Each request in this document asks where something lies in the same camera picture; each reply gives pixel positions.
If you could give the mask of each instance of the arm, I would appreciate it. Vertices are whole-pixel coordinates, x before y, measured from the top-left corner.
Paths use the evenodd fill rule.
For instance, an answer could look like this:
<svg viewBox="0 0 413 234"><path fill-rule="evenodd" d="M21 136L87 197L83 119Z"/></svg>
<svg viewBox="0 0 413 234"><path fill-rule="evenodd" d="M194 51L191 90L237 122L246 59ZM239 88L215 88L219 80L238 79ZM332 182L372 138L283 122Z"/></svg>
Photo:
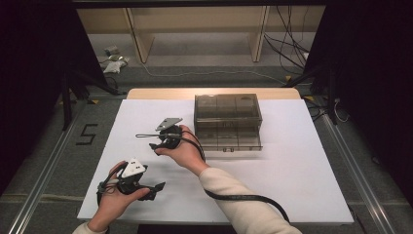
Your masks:
<svg viewBox="0 0 413 234"><path fill-rule="evenodd" d="M111 172L125 162L118 163ZM130 195L121 193L116 186L108 188L103 193L97 212L94 217L86 223L79 225L73 234L103 234L107 231L109 224L121 216L133 201L145 196L149 188L141 188Z"/></svg>
<svg viewBox="0 0 413 234"><path fill-rule="evenodd" d="M185 132L190 132L186 126L180 126L183 137L196 140ZM179 166L198 176L204 189L219 195L251 195L255 194L246 188L239 180L225 171L211 168L205 163L198 150L190 143L181 141L175 149L159 148L157 154L168 155ZM227 216L237 233L301 233L289 225L278 215L270 205L263 202L233 202L215 200L222 212Z"/></svg>

